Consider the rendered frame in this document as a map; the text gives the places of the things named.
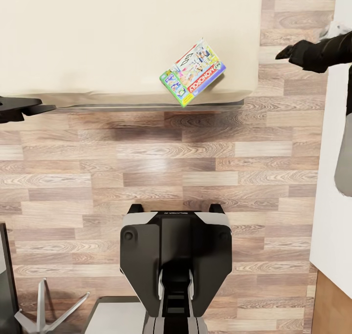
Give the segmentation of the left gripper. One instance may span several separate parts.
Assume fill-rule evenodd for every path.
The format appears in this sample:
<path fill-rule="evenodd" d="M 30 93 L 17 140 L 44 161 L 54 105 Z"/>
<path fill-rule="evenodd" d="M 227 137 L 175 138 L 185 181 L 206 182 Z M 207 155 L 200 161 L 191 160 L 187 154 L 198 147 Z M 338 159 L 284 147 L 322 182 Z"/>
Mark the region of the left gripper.
<path fill-rule="evenodd" d="M 0 97 L 0 123 L 24 121 L 23 114 L 33 116 L 55 109 L 55 105 L 42 105 L 40 99 Z"/>

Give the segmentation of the board game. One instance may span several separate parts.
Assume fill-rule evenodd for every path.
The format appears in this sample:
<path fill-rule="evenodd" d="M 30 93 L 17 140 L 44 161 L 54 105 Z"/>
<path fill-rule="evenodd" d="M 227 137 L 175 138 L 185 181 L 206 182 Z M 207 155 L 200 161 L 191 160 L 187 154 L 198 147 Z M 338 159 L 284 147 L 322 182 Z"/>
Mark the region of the board game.
<path fill-rule="evenodd" d="M 159 79 L 184 108 L 225 71 L 224 63 L 202 37 Z"/>

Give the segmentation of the robot trunk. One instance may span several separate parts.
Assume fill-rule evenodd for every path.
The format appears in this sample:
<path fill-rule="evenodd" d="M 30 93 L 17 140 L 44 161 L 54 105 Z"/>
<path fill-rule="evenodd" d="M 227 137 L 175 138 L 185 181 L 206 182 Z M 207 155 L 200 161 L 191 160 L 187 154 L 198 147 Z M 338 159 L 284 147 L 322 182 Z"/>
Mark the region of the robot trunk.
<path fill-rule="evenodd" d="M 209 334 L 204 318 L 194 317 L 193 273 L 187 269 L 187 282 L 166 282 L 165 269 L 159 274 L 158 295 L 161 299 L 158 317 L 150 317 L 143 334 Z M 183 292 L 184 299 L 168 299 L 169 292 Z M 184 309 L 184 313 L 168 313 L 168 309 Z"/>

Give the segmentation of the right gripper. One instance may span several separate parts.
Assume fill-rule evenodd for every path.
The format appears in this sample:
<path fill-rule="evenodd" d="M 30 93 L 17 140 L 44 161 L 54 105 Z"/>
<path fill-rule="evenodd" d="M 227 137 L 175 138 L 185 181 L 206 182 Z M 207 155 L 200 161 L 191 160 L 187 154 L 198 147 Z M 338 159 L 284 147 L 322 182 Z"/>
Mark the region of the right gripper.
<path fill-rule="evenodd" d="M 276 60 L 288 59 L 289 63 L 300 66 L 305 70 L 314 71 L 316 73 L 324 73 L 330 67 L 324 62 L 324 50 L 327 44 L 333 38 L 319 42 L 311 43 L 301 40 L 294 46 L 289 45 L 275 57 Z"/>

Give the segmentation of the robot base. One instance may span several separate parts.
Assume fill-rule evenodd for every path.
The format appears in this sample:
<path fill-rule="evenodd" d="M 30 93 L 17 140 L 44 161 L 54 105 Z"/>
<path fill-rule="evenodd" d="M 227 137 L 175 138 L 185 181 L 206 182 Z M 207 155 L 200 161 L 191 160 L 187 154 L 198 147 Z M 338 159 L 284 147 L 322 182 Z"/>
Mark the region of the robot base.
<path fill-rule="evenodd" d="M 141 204 L 131 205 L 120 231 L 120 271 L 150 317 L 159 315 L 162 269 L 166 282 L 187 282 L 191 269 L 193 314 L 202 317 L 232 272 L 232 230 L 221 204 L 211 204 L 209 212 L 143 212 Z M 184 299 L 184 293 L 169 292 L 168 299 Z"/>

